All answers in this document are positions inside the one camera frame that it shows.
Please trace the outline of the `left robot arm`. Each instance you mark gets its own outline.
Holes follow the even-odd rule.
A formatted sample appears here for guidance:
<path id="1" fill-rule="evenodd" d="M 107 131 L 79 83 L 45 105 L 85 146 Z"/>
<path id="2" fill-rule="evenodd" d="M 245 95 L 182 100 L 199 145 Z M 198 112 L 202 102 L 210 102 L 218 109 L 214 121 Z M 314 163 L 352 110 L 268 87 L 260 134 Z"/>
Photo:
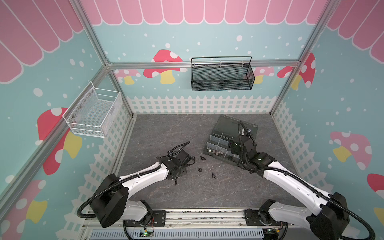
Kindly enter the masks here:
<path id="1" fill-rule="evenodd" d="M 187 167 L 196 162 L 184 149 L 189 143 L 177 145 L 166 155 L 157 157 L 152 166 L 131 175 L 117 177 L 110 174 L 94 194 L 77 210 L 82 219 L 97 218 L 103 228 L 118 221 L 124 225 L 136 223 L 146 228 L 156 224 L 155 211 L 144 201 L 131 201 L 130 197 L 150 185 L 164 180 L 173 181 L 187 174 Z"/>

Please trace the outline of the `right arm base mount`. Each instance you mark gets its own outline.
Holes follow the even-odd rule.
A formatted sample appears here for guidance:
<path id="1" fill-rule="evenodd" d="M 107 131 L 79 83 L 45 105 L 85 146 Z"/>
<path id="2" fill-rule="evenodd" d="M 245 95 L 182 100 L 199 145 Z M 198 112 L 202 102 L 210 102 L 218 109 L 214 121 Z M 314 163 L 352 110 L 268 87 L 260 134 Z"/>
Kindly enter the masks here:
<path id="1" fill-rule="evenodd" d="M 278 226 L 281 227 L 284 224 L 282 222 L 276 222 L 265 211 L 246 209 L 244 211 L 245 221 L 247 226 Z"/>

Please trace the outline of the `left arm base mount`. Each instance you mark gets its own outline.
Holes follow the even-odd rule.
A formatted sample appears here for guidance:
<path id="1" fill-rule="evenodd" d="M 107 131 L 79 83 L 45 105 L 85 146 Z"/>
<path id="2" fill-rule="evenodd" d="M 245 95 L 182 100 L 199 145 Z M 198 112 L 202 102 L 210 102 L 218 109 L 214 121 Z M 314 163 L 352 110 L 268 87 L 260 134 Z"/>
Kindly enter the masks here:
<path id="1" fill-rule="evenodd" d="M 140 221 L 125 220 L 127 227 L 164 227 L 166 221 L 166 211 L 153 211 L 147 213 Z"/>

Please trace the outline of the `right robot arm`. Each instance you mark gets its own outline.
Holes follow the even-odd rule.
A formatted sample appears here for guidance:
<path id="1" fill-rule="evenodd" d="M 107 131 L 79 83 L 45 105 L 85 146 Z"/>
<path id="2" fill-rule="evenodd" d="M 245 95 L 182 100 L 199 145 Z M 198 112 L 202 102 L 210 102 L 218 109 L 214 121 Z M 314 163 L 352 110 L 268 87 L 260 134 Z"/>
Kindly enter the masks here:
<path id="1" fill-rule="evenodd" d="M 260 207 L 260 217 L 265 225 L 270 222 L 284 222 L 310 230 L 320 240 L 346 240 L 343 233 L 353 218 L 368 231 L 368 240 L 374 240 L 374 229 L 360 216 L 348 209 L 346 198 L 335 192 L 330 194 L 309 184 L 287 170 L 271 155 L 257 151 L 252 131 L 238 121 L 238 141 L 231 140 L 228 148 L 239 156 L 239 165 L 251 174 L 258 174 L 299 200 L 299 208 L 266 201 Z"/>

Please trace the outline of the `silver wing nut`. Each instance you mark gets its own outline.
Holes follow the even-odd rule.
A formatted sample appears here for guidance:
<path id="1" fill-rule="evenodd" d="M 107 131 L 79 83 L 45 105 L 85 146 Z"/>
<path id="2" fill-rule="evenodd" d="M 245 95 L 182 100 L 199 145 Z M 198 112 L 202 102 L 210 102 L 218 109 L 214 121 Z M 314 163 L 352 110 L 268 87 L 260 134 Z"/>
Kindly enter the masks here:
<path id="1" fill-rule="evenodd" d="M 213 150 L 213 149 L 208 149 L 208 155 L 209 156 L 213 156 L 213 155 L 221 156 L 222 154 L 223 153 L 221 151 Z"/>

